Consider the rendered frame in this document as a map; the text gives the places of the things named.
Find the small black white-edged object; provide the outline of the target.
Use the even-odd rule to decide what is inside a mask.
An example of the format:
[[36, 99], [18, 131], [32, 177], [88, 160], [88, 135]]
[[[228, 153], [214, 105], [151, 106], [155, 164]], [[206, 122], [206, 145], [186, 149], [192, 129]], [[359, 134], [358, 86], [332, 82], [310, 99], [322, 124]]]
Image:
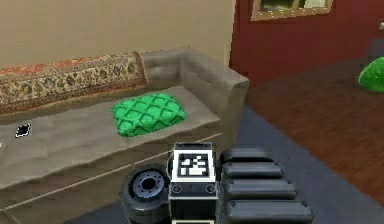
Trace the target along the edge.
[[31, 125], [30, 124], [23, 124], [17, 127], [15, 137], [20, 138], [20, 137], [25, 137], [28, 136], [31, 130]]

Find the gold framed wall picture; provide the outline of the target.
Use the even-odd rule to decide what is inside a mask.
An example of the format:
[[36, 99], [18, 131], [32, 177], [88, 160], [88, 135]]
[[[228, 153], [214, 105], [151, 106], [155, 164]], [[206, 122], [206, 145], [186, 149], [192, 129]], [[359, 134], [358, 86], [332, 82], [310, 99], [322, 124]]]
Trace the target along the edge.
[[254, 0], [252, 21], [328, 14], [334, 0]]

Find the patterned rolled rug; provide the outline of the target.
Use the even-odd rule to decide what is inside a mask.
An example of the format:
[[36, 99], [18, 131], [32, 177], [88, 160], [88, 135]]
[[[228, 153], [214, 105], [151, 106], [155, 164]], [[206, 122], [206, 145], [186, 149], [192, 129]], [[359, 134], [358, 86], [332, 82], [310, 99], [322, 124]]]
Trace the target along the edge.
[[147, 84], [137, 51], [5, 68], [0, 70], [0, 114]]

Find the green patterned cushion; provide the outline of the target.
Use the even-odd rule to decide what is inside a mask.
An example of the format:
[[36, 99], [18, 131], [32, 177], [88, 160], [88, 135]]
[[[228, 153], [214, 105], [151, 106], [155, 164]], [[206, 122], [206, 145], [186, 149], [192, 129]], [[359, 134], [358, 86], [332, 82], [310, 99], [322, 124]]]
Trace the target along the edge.
[[135, 137], [152, 133], [186, 119], [176, 98], [166, 93], [152, 93], [116, 103], [111, 108], [117, 133]]

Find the grey brown sofa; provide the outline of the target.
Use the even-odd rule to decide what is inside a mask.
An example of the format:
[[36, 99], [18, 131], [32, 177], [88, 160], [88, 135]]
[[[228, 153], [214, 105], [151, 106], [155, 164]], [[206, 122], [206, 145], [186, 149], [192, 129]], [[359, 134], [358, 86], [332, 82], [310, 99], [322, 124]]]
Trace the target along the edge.
[[191, 48], [143, 59], [149, 83], [142, 93], [174, 96], [186, 119], [121, 137], [111, 108], [129, 97], [122, 91], [24, 116], [26, 137], [0, 125], [0, 224], [64, 224], [116, 201], [133, 168], [165, 161], [176, 142], [212, 141], [219, 151], [235, 143], [247, 78]]

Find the bright green rounded object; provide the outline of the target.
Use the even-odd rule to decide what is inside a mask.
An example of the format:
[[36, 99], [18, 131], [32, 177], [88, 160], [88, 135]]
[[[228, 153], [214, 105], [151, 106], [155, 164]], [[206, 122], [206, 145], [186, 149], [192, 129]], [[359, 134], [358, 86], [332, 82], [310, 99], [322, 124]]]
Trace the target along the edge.
[[357, 81], [367, 91], [384, 93], [384, 56], [366, 65]]

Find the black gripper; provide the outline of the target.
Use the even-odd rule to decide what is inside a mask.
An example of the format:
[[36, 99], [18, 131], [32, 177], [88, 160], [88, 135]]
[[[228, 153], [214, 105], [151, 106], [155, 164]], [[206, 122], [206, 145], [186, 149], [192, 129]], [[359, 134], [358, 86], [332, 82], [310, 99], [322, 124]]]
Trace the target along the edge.
[[166, 167], [146, 164], [124, 179], [120, 202], [129, 224], [170, 224], [169, 183]]

